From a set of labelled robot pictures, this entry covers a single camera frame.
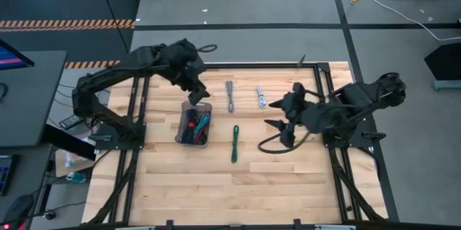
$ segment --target desk leg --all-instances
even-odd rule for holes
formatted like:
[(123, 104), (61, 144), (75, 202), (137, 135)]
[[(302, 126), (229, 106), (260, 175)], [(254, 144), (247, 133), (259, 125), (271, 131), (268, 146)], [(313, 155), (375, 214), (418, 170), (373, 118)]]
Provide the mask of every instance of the desk leg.
[(91, 144), (77, 139), (68, 133), (65, 133), (51, 125), (45, 125), (43, 131), (42, 141), (51, 143), (52, 145), (77, 154), (80, 157), (94, 161), (96, 154), (94, 153), (94, 146)]

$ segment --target gray floor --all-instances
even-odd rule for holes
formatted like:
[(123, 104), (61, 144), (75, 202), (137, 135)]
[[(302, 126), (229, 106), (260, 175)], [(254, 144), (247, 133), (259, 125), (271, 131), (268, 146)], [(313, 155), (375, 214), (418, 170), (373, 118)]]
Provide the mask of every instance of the gray floor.
[[(350, 5), (342, 0), (349, 24), (406, 23), (370, 0)], [(379, 0), (422, 22), (452, 23), (461, 18), (461, 0)], [(190, 25), (240, 23), (339, 23), (334, 0), (141, 0), (137, 25)], [(433, 92), (434, 77), (424, 57), (440, 44), (423, 30), (352, 30), (365, 81), (389, 71), (400, 72), (407, 83), (407, 99), (400, 107), (376, 112), (380, 131), (388, 137), (382, 149), (388, 166), (401, 221), (461, 226), (461, 151), (458, 117), (461, 92)], [(435, 30), (440, 37), (461, 36), (459, 30)], [(132, 48), (171, 43), (184, 37), (196, 45), (218, 44), (206, 61), (349, 61), (341, 30), (195, 30), (138, 31)], [(64, 72), (74, 83), (89, 71)], [(53, 106), (51, 118), (69, 114)], [(77, 191), (52, 195), (49, 207), (85, 198), (86, 185)], [(76, 225), (82, 207), (67, 208), (60, 218), (35, 220), (35, 229)]]

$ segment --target green cable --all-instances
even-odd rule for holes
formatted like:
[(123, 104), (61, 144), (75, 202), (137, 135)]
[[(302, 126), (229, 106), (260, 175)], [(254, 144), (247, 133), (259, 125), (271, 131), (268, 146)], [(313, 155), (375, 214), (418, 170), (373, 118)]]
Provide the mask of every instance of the green cable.
[(232, 157), (230, 161), (232, 163), (237, 162), (237, 140), (238, 140), (238, 125), (233, 127), (233, 142), (232, 142)]

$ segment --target wooden table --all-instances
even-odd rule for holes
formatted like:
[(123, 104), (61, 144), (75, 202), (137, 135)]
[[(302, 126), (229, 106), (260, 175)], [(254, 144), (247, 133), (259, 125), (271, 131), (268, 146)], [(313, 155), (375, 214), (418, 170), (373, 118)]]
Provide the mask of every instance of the wooden table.
[[(335, 89), (352, 81), (347, 62), (333, 62), (330, 67)], [(310, 136), (307, 143), (288, 154), (265, 154), (256, 147), (277, 133), (263, 120), (284, 119), (281, 110), (259, 108), (256, 86), (262, 88), (267, 103), (281, 99), (296, 81), (317, 92), (312, 69), (210, 69), (200, 79), (211, 93), (202, 101), (213, 106), (205, 149), (174, 141), (187, 93), (160, 76), (151, 78), (146, 145), (138, 160), (130, 225), (164, 226), (168, 219), (175, 225), (292, 224), (294, 218), (303, 224), (340, 223), (333, 172), (321, 136)], [(233, 114), (227, 110), (227, 80), (234, 85)], [(127, 80), (111, 88), (109, 108), (126, 115), (131, 86), (132, 81)], [(323, 86), (327, 92), (326, 82)], [(306, 99), (318, 101), (312, 96)], [(234, 125), (240, 127), (236, 164), (231, 163)], [(298, 141), (304, 133), (304, 128), (297, 128)], [(278, 139), (267, 147), (283, 148)], [(112, 151), (94, 169), (83, 222), (95, 215), (112, 192), (119, 154)], [(349, 150), (349, 156), (357, 188), (386, 217), (374, 161), (356, 149)]]

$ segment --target computer screen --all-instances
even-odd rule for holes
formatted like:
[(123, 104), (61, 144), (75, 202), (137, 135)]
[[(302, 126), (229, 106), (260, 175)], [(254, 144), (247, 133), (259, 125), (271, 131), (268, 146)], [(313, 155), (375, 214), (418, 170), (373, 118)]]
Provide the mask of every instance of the computer screen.
[(34, 66), (34, 63), (12, 46), (0, 40), (0, 70)]

